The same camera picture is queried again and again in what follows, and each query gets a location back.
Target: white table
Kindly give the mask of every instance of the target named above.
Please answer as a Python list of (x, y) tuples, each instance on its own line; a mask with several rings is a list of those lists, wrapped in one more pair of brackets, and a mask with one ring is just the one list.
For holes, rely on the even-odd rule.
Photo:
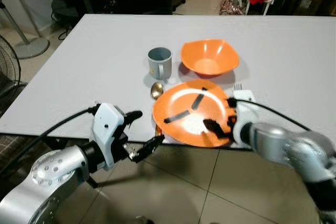
[[(154, 134), (148, 51), (173, 54), (165, 90), (199, 79), (181, 64), (187, 41), (226, 39), (240, 56), (232, 72), (209, 79), (229, 95), (235, 83), (256, 99), (336, 141), (336, 19), (276, 16), (86, 15), (0, 119), (0, 132), (39, 135), (77, 111), (109, 102), (124, 112), (142, 110), (127, 131), (132, 141)], [(261, 120), (298, 128), (268, 112)], [(92, 115), (51, 136), (88, 138)], [(167, 137), (165, 143), (176, 143)]]

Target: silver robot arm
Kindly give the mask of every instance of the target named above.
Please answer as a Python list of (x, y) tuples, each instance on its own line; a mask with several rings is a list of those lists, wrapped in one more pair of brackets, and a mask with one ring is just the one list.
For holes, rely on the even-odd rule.
[(141, 111), (124, 114), (110, 104), (100, 105), (90, 142), (49, 152), (35, 161), (27, 178), (0, 202), (0, 223), (53, 223), (59, 204), (89, 178), (89, 173), (109, 170), (125, 158), (138, 163), (153, 153), (163, 135), (150, 139), (137, 152), (127, 145), (123, 131), (141, 116)]
[(322, 222), (336, 223), (336, 151), (330, 139), (314, 131), (294, 133), (268, 123), (247, 123), (240, 137), (261, 157), (293, 167)]

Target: electric fan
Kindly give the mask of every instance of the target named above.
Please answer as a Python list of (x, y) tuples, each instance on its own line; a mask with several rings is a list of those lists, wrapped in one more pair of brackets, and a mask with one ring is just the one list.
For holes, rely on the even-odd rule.
[(0, 35), (0, 116), (12, 101), (20, 86), (21, 67), (15, 51)]

